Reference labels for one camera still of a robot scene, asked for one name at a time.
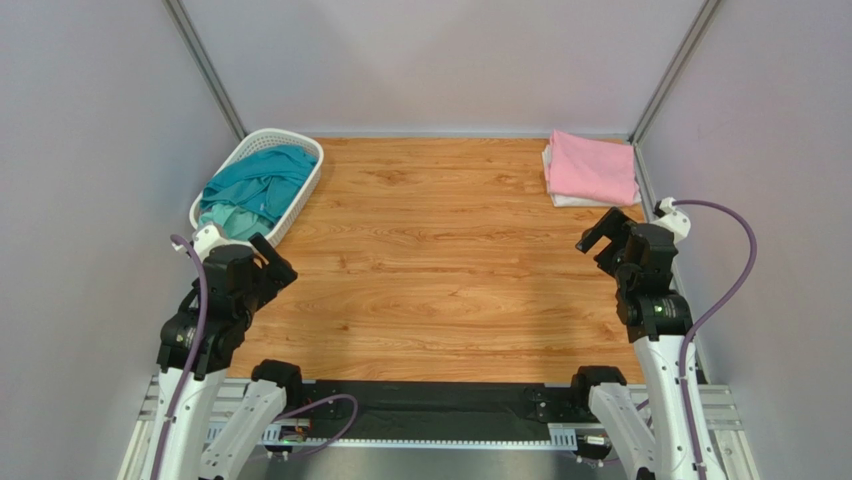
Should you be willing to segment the teal t shirt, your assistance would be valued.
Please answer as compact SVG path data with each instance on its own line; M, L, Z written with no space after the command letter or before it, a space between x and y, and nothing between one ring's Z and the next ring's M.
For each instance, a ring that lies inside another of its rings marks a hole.
M202 190L200 209L232 204L277 223L317 163L316 156L297 145L259 150L214 175Z

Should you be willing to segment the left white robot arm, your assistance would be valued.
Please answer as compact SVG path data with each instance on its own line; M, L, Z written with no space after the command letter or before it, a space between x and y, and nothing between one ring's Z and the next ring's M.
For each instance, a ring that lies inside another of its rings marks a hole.
M213 407L255 314L298 277L261 234L248 244L187 251L198 278L162 327L159 396L144 479L235 479L264 431L303 398L300 367L266 359L212 442Z

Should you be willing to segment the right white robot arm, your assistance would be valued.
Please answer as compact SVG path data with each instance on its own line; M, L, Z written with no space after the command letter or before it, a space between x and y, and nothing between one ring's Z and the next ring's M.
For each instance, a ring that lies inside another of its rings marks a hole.
M603 426L630 479L723 479L698 390L692 313L673 287L676 244L689 219L671 210L651 223L610 208L583 232L586 253L616 283L616 311L643 372L650 418L643 419L615 367L582 367L572 385Z

